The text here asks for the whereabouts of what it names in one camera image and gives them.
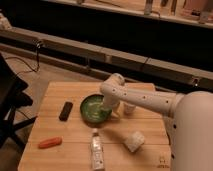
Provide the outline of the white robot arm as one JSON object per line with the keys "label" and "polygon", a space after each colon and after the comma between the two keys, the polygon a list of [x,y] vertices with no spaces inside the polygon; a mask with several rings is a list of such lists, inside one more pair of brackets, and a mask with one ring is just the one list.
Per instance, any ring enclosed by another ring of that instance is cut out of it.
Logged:
{"label": "white robot arm", "polygon": [[124,101],[174,119],[171,171],[213,171],[213,93],[132,89],[118,73],[101,83],[100,92],[105,109]]}

